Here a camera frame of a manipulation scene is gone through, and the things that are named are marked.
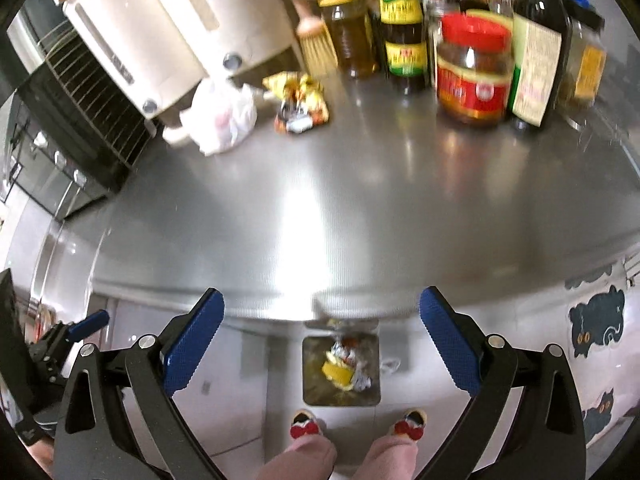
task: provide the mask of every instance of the plastic bag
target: plastic bag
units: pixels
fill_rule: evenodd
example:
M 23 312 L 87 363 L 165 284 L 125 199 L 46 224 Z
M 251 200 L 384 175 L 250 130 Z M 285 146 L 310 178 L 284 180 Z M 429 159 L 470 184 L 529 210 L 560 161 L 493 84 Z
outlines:
M 203 79 L 191 108 L 180 112 L 183 127 L 204 155 L 230 150 L 254 129 L 258 117 L 249 86 Z

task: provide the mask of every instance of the green bottle label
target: green bottle label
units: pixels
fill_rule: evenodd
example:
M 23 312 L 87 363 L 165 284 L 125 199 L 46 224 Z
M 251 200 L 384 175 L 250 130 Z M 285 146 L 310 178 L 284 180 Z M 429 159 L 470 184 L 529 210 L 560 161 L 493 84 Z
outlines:
M 427 44 L 395 44 L 385 42 L 389 72 L 400 77 L 424 74 L 427 66 Z
M 380 20 L 389 25 L 421 23 L 420 0 L 380 0 Z

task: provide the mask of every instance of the soy sauce bottle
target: soy sauce bottle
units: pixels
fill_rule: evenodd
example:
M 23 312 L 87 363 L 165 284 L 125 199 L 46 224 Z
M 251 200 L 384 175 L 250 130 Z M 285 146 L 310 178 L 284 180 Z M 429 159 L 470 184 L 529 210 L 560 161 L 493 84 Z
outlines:
M 569 52 L 571 24 L 562 0 L 513 0 L 515 69 L 508 101 L 519 130 L 544 128 Z
M 420 0 L 380 0 L 389 79 L 402 94 L 425 88 L 427 45 Z

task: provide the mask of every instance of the blue gripper pad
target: blue gripper pad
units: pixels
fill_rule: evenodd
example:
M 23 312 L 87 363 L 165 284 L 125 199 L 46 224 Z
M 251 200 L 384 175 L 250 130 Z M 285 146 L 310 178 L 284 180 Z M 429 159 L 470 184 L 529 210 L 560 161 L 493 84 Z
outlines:
M 187 387 L 223 317 L 225 300 L 215 291 L 200 306 L 164 356 L 163 386 L 169 397 Z
M 480 391 L 478 358 L 452 319 L 453 309 L 430 288 L 420 295 L 420 319 L 431 335 L 453 382 L 472 397 Z
M 99 310 L 81 322 L 70 325 L 66 329 L 66 339 L 71 343 L 79 343 L 108 324 L 109 313 L 106 310 Z

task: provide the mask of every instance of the cat sticker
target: cat sticker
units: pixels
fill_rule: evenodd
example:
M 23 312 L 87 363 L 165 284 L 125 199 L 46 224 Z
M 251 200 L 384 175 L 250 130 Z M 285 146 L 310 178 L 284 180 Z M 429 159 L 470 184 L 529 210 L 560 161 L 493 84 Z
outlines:
M 625 293 L 611 285 L 608 292 L 593 296 L 589 303 L 579 303 L 569 310 L 574 357 L 589 354 L 591 345 L 609 345 L 622 337 Z
M 593 437 L 600 433 L 611 422 L 611 410 L 613 408 L 613 388 L 610 392 L 604 392 L 600 403 L 596 408 L 589 408 L 582 412 L 582 425 L 584 426 L 584 440 L 588 444 Z

